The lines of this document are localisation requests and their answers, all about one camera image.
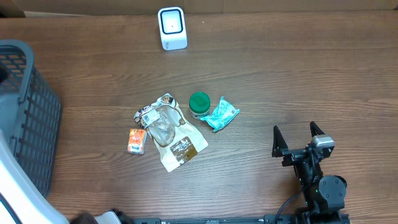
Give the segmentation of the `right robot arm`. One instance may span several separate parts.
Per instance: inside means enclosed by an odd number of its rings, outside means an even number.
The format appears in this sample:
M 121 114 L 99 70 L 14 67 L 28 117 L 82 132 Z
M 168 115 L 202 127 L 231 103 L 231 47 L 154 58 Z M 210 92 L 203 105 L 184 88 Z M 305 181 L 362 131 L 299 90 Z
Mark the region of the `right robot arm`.
M 349 224 L 349 215 L 340 212 L 345 207 L 346 180 L 339 175 L 324 175 L 320 167 L 320 162 L 331 156 L 335 141 L 313 121 L 310 132 L 312 139 L 305 147 L 290 150 L 278 126 L 273 127 L 272 157 L 281 157 L 284 167 L 294 168 L 300 190 L 268 220 L 274 223 Z M 305 199 L 305 206 L 296 209 L 293 215 L 283 217 L 284 208 L 300 195 Z

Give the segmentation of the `teal packet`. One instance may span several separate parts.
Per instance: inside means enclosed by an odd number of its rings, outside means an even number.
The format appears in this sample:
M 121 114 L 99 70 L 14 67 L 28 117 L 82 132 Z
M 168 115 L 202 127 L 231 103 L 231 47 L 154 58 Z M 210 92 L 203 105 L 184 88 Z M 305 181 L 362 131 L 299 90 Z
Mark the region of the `teal packet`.
M 222 96 L 212 114 L 200 118 L 201 121 L 206 121 L 213 132 L 216 133 L 232 122 L 239 114 L 240 109 L 236 109 L 230 102 L 226 101 Z

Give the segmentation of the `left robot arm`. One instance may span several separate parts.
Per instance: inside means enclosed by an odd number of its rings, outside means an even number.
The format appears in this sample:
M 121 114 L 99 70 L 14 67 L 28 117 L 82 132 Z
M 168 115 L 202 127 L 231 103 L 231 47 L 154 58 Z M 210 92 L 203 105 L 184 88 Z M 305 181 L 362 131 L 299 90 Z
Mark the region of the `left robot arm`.
M 132 223 L 115 209 L 98 216 L 83 212 L 70 221 L 41 196 L 11 149 L 18 99 L 17 93 L 1 94 L 1 223 Z

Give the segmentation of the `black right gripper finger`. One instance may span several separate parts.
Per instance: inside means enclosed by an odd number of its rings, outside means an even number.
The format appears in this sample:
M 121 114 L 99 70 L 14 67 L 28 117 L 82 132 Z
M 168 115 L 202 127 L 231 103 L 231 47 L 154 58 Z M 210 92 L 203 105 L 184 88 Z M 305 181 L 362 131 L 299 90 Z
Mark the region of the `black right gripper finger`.
M 273 127 L 273 147 L 272 152 L 284 152 L 288 150 L 287 143 L 284 140 L 278 126 Z
M 312 137 L 325 134 L 314 121 L 310 122 L 310 132 Z

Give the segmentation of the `brown white snack pouch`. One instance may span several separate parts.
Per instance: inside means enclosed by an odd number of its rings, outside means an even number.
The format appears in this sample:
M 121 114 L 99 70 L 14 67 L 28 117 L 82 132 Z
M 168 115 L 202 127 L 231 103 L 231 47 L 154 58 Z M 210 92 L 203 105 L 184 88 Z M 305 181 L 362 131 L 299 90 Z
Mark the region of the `brown white snack pouch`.
M 202 133 L 186 120 L 178 102 L 168 93 L 138 110 L 134 120 L 153 140 L 167 172 L 208 147 Z

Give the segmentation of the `orange tissue pack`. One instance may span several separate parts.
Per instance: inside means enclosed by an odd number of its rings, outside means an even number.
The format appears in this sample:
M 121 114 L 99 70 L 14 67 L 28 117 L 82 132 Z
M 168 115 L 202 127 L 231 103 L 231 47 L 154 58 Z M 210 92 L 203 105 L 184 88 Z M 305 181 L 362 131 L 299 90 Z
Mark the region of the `orange tissue pack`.
M 127 151 L 131 154 L 144 154 L 147 133 L 144 129 L 130 129 Z

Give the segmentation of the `green lid jar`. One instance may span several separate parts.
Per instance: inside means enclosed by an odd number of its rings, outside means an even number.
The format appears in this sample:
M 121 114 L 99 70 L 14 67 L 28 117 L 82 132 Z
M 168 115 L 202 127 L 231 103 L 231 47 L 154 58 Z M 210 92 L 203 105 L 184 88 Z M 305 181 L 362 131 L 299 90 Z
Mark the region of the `green lid jar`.
M 206 93 L 195 92 L 191 95 L 188 104 L 193 118 L 201 119 L 209 115 L 211 101 Z

